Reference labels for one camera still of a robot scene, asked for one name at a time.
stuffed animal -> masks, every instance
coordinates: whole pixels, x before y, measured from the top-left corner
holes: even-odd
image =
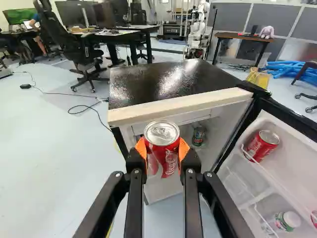
[[[264,27],[261,32],[259,33],[259,36],[263,39],[269,39],[274,38],[274,28],[272,26],[266,26]]]

bottle cap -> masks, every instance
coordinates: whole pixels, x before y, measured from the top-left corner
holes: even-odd
[[[285,212],[283,219],[292,228],[299,227],[302,223],[301,218],[295,212]]]

wooden trim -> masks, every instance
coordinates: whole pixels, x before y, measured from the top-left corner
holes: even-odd
[[[228,88],[184,97],[165,99],[108,111],[111,126],[130,125],[250,99],[253,93]]]

wooden desk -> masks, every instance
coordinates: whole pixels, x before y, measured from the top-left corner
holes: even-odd
[[[151,46],[151,32],[155,32],[159,29],[158,25],[130,25],[130,26],[118,26],[118,29],[125,30],[138,30],[145,35],[147,44],[148,63],[153,63],[152,46]]]
[[[249,37],[249,36],[239,36],[238,33],[232,33],[232,32],[217,32],[214,36],[218,37],[218,42],[217,42],[217,46],[216,46],[216,50],[214,51],[214,56],[213,56],[213,60],[212,60],[212,64],[215,65],[216,64],[216,57],[218,54],[218,50],[219,50],[219,45],[220,42],[223,39],[241,39],[241,40],[247,40],[247,41],[258,41],[258,42],[262,42],[263,46],[262,49],[260,51],[259,57],[257,58],[257,61],[255,63],[255,67],[258,67],[258,64],[263,56],[263,53],[267,47],[267,45],[270,42],[273,42],[274,39],[273,38],[269,38],[269,39],[262,39],[260,37]]]

black office chair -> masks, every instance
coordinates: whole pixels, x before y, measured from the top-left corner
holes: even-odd
[[[292,81],[291,85],[294,85],[294,83],[297,81],[297,80],[301,80],[301,77],[302,75],[305,73],[305,71],[308,69],[308,68],[317,68],[317,61],[308,61],[304,64],[304,66],[302,67],[302,69],[298,72],[298,74],[296,75],[296,77],[294,78],[294,80]],[[305,94],[305,93],[299,93],[299,94],[296,94],[295,95],[295,98],[296,99],[300,99],[301,97],[305,97],[305,98],[309,98],[309,99],[313,99],[313,100],[317,100],[317,95],[308,95],[308,94]],[[308,108],[305,108],[305,112],[306,113],[311,113],[313,110],[317,109],[317,105],[316,106],[313,106],[313,107],[308,107]]]
[[[146,25],[147,12],[141,9],[141,4],[130,3],[130,7],[131,7],[131,23],[134,25]],[[137,54],[138,59],[142,58],[142,59],[148,60],[148,55],[142,53],[143,50],[146,50],[146,48],[144,47],[145,43],[146,43],[146,40],[144,36],[142,36],[140,41],[137,43],[137,49],[140,51],[140,53]]]
[[[59,49],[59,47],[56,47],[56,43],[44,27],[41,28],[40,37],[48,53],[49,61],[54,59],[55,57],[59,57],[60,60],[63,60],[62,50]]]
[[[61,46],[64,56],[68,60],[73,61],[76,68],[84,74],[84,77],[78,78],[78,83],[71,86],[70,89],[76,92],[78,86],[85,82],[89,82],[91,91],[94,93],[95,87],[92,80],[105,80],[98,78],[98,76],[99,73],[106,70],[106,68],[100,67],[100,64],[103,62],[102,55],[104,52],[95,50],[93,46],[89,44],[88,39],[93,33],[84,34],[80,39],[77,39],[74,35],[68,33],[60,24],[56,15],[52,12],[51,3],[48,0],[34,0],[33,4],[40,16],[43,26],[46,28],[54,42]],[[96,70],[88,73],[87,71],[94,66]]]

